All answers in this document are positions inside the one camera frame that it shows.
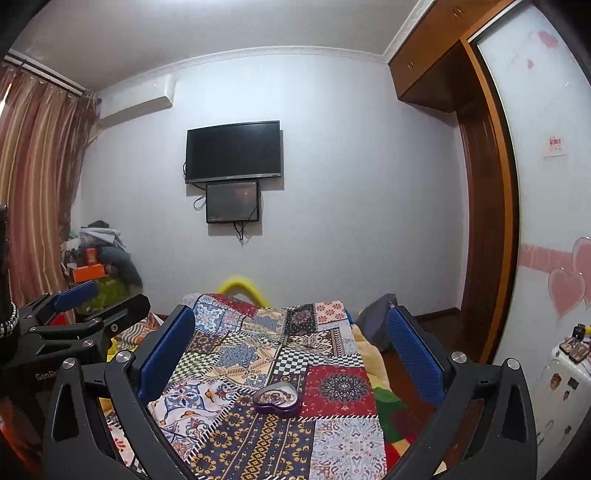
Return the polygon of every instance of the striped curtain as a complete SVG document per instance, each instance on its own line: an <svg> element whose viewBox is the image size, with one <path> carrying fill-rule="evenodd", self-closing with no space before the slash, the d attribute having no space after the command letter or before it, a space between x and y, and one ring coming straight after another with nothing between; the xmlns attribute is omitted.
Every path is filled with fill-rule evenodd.
<svg viewBox="0 0 591 480"><path fill-rule="evenodd" d="M19 307L67 288L60 244L70 211L96 97L81 98L36 75L0 63L0 204L9 210L12 301Z"/></svg>

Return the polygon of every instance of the white air conditioner unit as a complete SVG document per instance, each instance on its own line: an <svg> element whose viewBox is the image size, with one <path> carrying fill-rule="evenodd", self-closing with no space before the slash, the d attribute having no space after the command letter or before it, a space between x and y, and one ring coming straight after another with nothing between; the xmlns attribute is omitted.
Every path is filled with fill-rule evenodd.
<svg viewBox="0 0 591 480"><path fill-rule="evenodd" d="M138 85L107 91L101 97L100 123L112 127L127 120L171 108L174 99L175 81L172 75L165 75Z"/></svg>

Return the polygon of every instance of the heart decoration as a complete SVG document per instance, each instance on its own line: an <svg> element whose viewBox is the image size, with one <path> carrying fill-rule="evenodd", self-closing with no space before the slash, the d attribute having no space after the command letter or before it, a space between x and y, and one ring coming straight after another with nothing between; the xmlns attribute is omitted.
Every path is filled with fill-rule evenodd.
<svg viewBox="0 0 591 480"><path fill-rule="evenodd" d="M559 319L583 300L585 290L585 279L582 273L568 274L564 268L555 268L550 272L548 291Z"/></svg>
<svg viewBox="0 0 591 480"><path fill-rule="evenodd" d="M585 283L591 285L591 239L579 238L573 247L573 271L581 273ZM591 288L585 291L585 306L591 306Z"/></svg>

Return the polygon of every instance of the baseboard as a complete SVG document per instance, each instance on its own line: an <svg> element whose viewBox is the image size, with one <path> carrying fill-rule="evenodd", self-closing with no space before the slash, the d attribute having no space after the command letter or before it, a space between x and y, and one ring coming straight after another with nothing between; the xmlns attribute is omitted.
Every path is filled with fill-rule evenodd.
<svg viewBox="0 0 591 480"><path fill-rule="evenodd" d="M459 315L460 309L452 307L451 309L439 310L438 312L424 313L422 315L416 315L415 318L419 323L428 322L429 320L435 320L439 317L445 317L445 315Z"/></svg>

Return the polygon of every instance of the patterned bedspread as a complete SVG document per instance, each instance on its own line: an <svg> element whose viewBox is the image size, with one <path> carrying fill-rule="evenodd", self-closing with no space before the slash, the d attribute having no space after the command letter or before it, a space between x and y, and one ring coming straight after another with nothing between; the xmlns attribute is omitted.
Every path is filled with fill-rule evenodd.
<svg viewBox="0 0 591 480"><path fill-rule="evenodd" d="M197 478L384 477L388 443L340 301L271 310L193 294L184 303L194 336L148 409ZM303 396L298 418L252 406L256 390L281 380ZM114 413L107 420L125 463L141 470Z"/></svg>

